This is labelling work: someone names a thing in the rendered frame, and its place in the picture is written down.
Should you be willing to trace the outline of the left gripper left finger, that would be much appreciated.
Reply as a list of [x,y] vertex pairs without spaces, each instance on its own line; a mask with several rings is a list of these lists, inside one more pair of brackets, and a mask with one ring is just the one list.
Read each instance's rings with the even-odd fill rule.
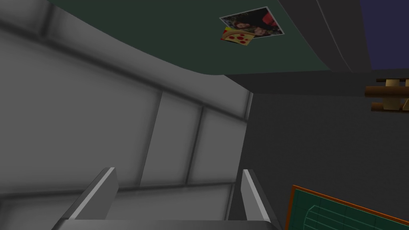
[[117,194],[115,167],[106,167],[62,216],[63,220],[104,220]]

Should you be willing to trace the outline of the green board with orange frame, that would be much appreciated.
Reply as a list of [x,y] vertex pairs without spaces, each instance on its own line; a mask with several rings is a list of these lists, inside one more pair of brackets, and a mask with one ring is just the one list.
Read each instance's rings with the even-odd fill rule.
[[409,230],[409,222],[292,185],[284,230]]

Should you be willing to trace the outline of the pizza slice magnet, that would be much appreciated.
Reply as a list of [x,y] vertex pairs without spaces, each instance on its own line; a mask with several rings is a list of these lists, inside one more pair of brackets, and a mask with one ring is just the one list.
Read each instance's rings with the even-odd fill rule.
[[226,27],[221,40],[247,46],[255,36],[256,34],[251,32]]

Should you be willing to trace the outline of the photo on fridge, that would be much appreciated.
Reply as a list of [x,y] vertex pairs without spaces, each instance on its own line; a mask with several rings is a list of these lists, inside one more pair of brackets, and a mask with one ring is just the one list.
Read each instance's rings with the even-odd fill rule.
[[232,29],[254,33],[255,38],[284,34],[268,7],[223,16],[220,20]]

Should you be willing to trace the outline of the wooden shelf rack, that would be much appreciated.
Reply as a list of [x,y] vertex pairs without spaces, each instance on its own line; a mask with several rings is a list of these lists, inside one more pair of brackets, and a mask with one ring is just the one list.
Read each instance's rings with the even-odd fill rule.
[[371,111],[409,113],[409,78],[376,79],[384,86],[366,86],[364,96],[381,98],[382,101],[372,102]]

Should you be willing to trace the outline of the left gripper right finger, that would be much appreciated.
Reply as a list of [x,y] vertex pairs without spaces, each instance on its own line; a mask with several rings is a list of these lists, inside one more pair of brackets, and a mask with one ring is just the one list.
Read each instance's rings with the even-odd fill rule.
[[278,222],[278,217],[252,169],[241,169],[237,174],[227,220]]

